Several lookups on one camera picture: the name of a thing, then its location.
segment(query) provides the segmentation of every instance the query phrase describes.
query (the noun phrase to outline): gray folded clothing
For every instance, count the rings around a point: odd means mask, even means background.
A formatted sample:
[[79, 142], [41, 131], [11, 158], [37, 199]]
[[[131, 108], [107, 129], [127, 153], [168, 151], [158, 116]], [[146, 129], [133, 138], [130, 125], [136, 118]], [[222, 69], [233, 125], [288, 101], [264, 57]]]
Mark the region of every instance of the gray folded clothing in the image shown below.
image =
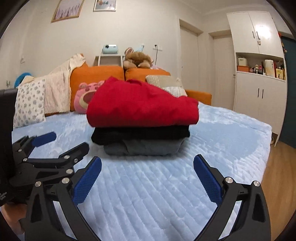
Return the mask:
[[115, 156], [164, 156], [176, 154], [185, 138], [179, 140], [123, 140], [104, 145], [108, 155]]

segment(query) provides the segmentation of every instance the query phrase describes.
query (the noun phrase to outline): pink plush toy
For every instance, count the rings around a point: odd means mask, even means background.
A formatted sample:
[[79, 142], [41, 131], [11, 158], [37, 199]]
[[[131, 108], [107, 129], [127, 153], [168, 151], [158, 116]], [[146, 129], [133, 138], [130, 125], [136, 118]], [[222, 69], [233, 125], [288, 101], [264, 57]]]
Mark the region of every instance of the pink plush toy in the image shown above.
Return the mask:
[[92, 97], [96, 90], [104, 84], [105, 81], [100, 81], [99, 83], [81, 83], [79, 89], [76, 92], [74, 99], [75, 111], [79, 114], [86, 114], [87, 107], [91, 102]]

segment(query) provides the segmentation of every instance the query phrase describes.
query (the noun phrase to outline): orange sofa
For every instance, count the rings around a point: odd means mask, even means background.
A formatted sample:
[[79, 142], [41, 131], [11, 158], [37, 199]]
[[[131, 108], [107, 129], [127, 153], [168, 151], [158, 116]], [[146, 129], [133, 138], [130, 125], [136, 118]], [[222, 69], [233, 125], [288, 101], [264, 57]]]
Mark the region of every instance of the orange sofa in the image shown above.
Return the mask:
[[[80, 83], [94, 83], [101, 80], [106, 80], [110, 76], [113, 76], [119, 80], [140, 80], [145, 82], [147, 75], [170, 75], [162, 69], [129, 69], [124, 73], [124, 70], [120, 66], [94, 66], [89, 67], [86, 63], [80, 68], [76, 68], [70, 77], [71, 87], [71, 111], [74, 111], [74, 98], [78, 90]], [[186, 90], [188, 97], [194, 98], [204, 104], [211, 105], [212, 95], [206, 92]]]

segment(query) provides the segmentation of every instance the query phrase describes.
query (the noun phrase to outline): orange box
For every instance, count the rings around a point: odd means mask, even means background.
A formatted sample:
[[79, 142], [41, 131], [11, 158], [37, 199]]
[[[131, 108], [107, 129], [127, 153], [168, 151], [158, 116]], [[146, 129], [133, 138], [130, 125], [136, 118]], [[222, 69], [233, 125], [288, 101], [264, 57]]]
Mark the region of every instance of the orange box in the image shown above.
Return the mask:
[[250, 67], [249, 66], [237, 66], [237, 71], [243, 71], [243, 72], [250, 72]]

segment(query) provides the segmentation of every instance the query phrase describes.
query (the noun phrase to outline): stack of folded clothes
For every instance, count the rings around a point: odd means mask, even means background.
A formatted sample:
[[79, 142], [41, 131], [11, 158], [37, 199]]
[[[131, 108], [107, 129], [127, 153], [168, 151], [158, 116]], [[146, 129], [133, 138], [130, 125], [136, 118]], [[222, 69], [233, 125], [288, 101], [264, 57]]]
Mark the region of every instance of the stack of folded clothes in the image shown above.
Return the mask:
[[178, 152], [199, 119], [198, 102], [137, 80], [113, 77], [97, 90], [87, 109], [91, 137], [109, 155], [167, 155]]

